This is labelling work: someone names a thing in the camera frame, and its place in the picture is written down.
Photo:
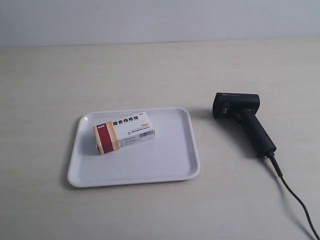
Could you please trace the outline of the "white red medicine box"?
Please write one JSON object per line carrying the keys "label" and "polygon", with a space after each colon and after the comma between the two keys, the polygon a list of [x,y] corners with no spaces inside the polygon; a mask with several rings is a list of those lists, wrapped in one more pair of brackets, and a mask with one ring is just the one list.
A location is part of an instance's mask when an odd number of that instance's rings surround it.
{"label": "white red medicine box", "polygon": [[156,131],[145,111],[93,127],[96,147],[103,155],[155,138]]}

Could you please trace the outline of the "black handheld barcode scanner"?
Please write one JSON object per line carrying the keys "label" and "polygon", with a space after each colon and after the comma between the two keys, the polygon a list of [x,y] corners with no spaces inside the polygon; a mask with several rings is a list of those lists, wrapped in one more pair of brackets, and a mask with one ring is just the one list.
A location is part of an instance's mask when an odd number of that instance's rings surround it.
{"label": "black handheld barcode scanner", "polygon": [[212,115],[215,119],[234,119],[243,129],[257,157],[272,158],[277,148],[256,117],[259,107],[258,94],[218,92],[212,104]]}

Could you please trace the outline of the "white plastic tray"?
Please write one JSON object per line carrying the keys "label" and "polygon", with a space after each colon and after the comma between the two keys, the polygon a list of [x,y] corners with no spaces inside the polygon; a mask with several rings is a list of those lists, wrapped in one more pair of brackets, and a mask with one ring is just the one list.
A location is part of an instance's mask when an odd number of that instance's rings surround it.
{"label": "white plastic tray", "polygon": [[200,171],[189,112],[181,107],[146,108],[155,138],[100,155],[95,125],[119,120],[140,109],[96,111],[85,114],[75,135],[67,173],[77,188],[184,181]]}

